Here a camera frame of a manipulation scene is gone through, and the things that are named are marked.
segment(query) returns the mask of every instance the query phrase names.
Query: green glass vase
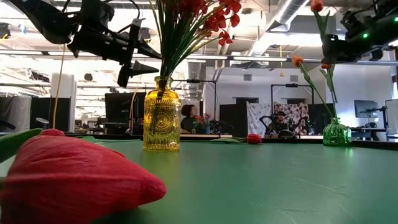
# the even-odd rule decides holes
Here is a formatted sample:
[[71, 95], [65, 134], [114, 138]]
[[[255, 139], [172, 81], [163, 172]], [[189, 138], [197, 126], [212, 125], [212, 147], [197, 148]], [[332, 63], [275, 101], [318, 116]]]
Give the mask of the green glass vase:
[[340, 124], [339, 118], [332, 118], [331, 123], [323, 129], [323, 145], [351, 147], [351, 130]]

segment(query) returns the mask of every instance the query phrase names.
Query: orange tulip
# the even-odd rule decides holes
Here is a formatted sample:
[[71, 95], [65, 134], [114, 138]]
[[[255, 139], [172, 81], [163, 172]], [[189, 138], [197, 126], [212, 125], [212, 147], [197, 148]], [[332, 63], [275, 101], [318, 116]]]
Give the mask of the orange tulip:
[[322, 65], [321, 66], [322, 69], [331, 69], [331, 65]]
[[320, 12], [323, 9], [323, 0], [311, 0], [311, 11]]
[[303, 59], [302, 57], [297, 56], [297, 55], [295, 55], [295, 56], [292, 57], [292, 63], [293, 63], [297, 68], [300, 67], [300, 62], [301, 62], [302, 64], [304, 64], [304, 59]]

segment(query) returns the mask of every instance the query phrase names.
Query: green tabletop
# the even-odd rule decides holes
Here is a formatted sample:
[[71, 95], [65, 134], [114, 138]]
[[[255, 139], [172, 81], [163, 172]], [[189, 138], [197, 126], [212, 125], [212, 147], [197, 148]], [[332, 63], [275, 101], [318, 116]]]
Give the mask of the green tabletop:
[[142, 141], [97, 144], [167, 186], [162, 200], [109, 223], [398, 223], [395, 151], [182, 142], [179, 153], [156, 153], [142, 151]]

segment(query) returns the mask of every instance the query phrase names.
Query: yellow glass vase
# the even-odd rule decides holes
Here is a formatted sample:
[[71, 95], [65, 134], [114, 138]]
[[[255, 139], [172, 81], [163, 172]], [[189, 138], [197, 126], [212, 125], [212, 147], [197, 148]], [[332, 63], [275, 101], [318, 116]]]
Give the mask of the yellow glass vase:
[[181, 100], [171, 90], [172, 78], [155, 77], [156, 89], [148, 92], [144, 105], [144, 150], [180, 150]]

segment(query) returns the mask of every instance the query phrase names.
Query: glass vase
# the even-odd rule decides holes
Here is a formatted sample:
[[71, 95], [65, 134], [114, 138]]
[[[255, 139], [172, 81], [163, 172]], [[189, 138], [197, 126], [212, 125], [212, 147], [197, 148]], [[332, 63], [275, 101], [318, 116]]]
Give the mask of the glass vase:
[[171, 90], [172, 78], [155, 77], [156, 89], [148, 92], [144, 103], [144, 150], [180, 150], [181, 101]]
[[323, 145], [351, 147], [351, 130], [340, 124], [339, 118], [332, 118], [331, 123], [323, 129]]

